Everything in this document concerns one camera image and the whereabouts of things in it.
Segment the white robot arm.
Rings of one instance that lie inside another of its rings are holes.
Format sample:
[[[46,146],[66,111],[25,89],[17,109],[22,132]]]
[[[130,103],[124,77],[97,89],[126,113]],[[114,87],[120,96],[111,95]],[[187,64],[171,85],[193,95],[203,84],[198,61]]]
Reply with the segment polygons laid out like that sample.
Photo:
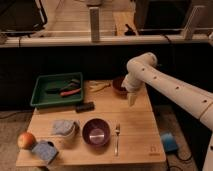
[[[190,85],[156,69],[157,57],[147,52],[130,59],[122,87],[127,90],[128,105],[133,106],[143,83],[166,96],[211,130],[202,171],[213,171],[213,93]]]

